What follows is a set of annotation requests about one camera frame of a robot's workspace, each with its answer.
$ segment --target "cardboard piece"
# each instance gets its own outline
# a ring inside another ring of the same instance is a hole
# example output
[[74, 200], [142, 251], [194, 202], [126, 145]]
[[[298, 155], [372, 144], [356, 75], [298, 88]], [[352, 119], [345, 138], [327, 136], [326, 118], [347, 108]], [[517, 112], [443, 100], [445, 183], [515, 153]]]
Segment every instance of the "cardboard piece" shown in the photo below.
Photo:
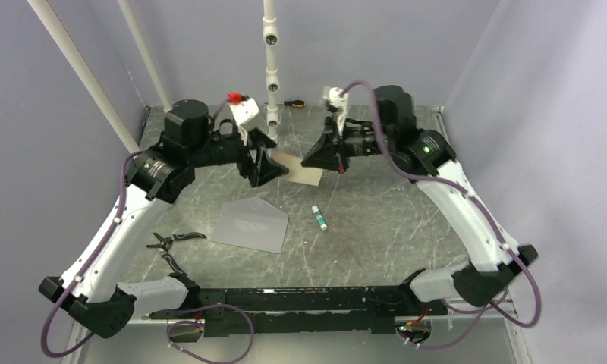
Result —
[[290, 170], [290, 173], [281, 178], [288, 182], [319, 186], [322, 179], [322, 169], [301, 167], [301, 158], [283, 152], [273, 151], [270, 157]]
[[259, 197], [221, 206], [210, 241], [242, 248], [281, 253], [288, 214]]

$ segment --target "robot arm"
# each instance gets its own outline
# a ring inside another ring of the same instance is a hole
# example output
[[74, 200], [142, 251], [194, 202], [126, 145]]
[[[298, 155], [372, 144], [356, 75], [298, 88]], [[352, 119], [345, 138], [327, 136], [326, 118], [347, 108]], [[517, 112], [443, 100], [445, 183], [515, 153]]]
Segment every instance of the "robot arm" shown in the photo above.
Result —
[[[326, 106], [333, 116], [326, 118], [322, 136], [301, 165], [344, 173], [350, 157], [382, 152], [372, 122], [347, 119], [354, 126], [341, 123], [348, 108], [348, 95], [342, 96], [341, 89], [330, 90]], [[480, 198], [469, 184], [454, 150], [440, 133], [417, 128], [408, 93], [399, 86], [382, 86], [375, 89], [375, 96], [382, 131], [395, 164], [409, 174], [441, 177], [468, 191], [468, 196], [464, 196], [447, 184], [432, 180], [411, 181], [438, 206], [461, 238], [470, 261], [456, 267], [418, 271], [405, 283], [422, 302], [462, 298], [471, 305], [485, 306], [521, 272], [506, 250], [513, 251], [525, 265], [536, 259], [536, 250], [531, 245], [519, 246], [499, 226], [505, 242], [498, 241], [486, 216], [470, 201], [472, 196]]]
[[[231, 107], [234, 114], [245, 115], [247, 120], [258, 112], [256, 103], [248, 98]], [[244, 121], [223, 120], [221, 124], [231, 124], [232, 130], [221, 133], [220, 128], [215, 130], [202, 102], [182, 100], [174, 104], [165, 115], [159, 142], [137, 156], [127, 171], [123, 215], [117, 218], [121, 203], [117, 200], [82, 255], [61, 277], [45, 278], [40, 293], [57, 303], [63, 292], [71, 289], [61, 308], [101, 337], [119, 332], [132, 316], [201, 306], [199, 287], [186, 275], [172, 274], [160, 281], [137, 284], [118, 283], [118, 279], [154, 222], [194, 181], [195, 168], [236, 163], [239, 175], [252, 187], [288, 173], [267, 155], [267, 149], [274, 148], [275, 143], [258, 129], [242, 130]], [[255, 159], [250, 150], [256, 150]], [[92, 258], [114, 222], [113, 234], [99, 255]], [[79, 275], [80, 267], [89, 261], [86, 273]]]

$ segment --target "black metal frame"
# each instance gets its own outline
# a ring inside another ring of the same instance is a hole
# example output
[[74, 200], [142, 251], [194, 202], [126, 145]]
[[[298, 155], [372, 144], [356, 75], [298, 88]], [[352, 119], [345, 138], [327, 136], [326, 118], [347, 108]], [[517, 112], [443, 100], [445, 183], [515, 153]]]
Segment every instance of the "black metal frame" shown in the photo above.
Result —
[[[448, 313], [439, 300], [422, 303], [410, 291], [408, 282], [419, 273], [398, 286], [201, 288], [200, 304], [192, 308], [216, 303], [236, 306], [248, 313], [257, 334], [352, 330], [391, 334], [396, 316], [419, 316], [427, 307], [429, 316]], [[247, 323], [236, 312], [211, 309], [203, 317], [207, 322], [204, 337], [249, 333]], [[149, 318], [185, 320], [186, 315], [163, 310]]]

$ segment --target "white enclosure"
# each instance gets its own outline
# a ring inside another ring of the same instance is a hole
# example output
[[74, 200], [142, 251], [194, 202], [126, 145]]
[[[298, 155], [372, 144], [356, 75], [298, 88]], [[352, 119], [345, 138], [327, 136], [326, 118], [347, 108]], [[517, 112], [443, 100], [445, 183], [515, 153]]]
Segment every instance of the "white enclosure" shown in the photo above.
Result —
[[[113, 207], [146, 106], [268, 102], [259, 0], [30, 2], [50, 5], [73, 44], [61, 52], [28, 2], [0, 2], [0, 363], [56, 362], [36, 344], [50, 309], [37, 286]], [[531, 361], [607, 363], [607, 0], [275, 0], [275, 14], [278, 102], [363, 78], [445, 106], [471, 184], [539, 251]], [[511, 295], [530, 317], [523, 278]], [[57, 322], [51, 345], [70, 327]]]

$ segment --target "tan card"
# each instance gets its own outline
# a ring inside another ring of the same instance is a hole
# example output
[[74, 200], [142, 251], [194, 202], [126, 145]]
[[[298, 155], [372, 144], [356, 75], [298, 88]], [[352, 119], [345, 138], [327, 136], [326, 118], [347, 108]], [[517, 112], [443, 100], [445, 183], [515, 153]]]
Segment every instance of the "tan card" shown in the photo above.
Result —
[[271, 158], [283, 164], [290, 170], [288, 175], [282, 177], [288, 182], [319, 186], [319, 182], [322, 179], [322, 169], [301, 167], [301, 158], [282, 152], [273, 151]]

